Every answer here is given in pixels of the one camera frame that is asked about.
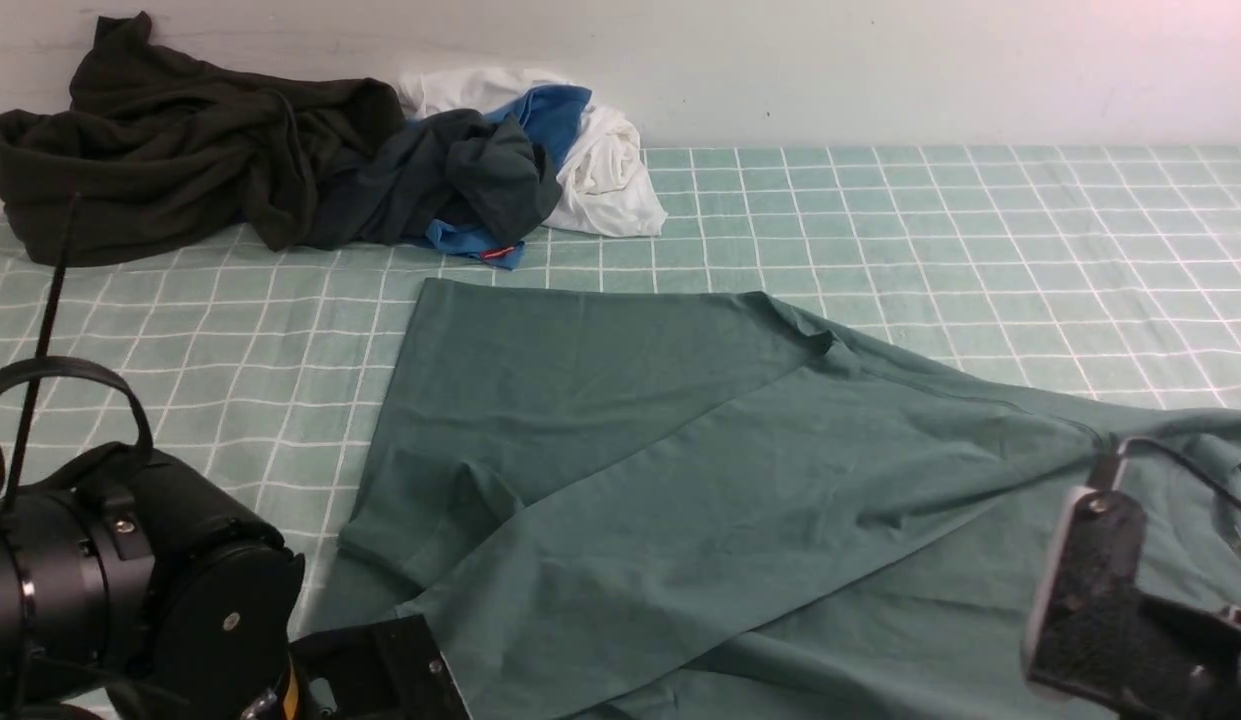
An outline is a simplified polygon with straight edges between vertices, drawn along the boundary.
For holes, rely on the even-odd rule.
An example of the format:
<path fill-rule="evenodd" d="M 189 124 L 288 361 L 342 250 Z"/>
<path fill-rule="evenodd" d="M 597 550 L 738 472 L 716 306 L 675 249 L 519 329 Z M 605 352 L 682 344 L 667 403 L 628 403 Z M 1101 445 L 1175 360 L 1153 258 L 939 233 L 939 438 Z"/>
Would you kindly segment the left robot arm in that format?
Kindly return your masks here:
<path fill-rule="evenodd" d="M 0 505 L 0 719 L 468 719 L 423 616 L 290 639 L 307 560 L 182 461 L 108 443 Z"/>

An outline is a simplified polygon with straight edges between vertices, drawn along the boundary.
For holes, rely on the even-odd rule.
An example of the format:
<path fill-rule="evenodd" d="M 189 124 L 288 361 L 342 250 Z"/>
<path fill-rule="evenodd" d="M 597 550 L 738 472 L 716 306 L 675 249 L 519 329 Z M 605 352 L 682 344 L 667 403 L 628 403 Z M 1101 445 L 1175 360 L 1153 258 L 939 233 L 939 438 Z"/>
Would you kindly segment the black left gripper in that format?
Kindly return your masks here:
<path fill-rule="evenodd" d="M 345 626 L 290 643 L 244 719 L 469 719 L 450 665 L 422 614 Z"/>

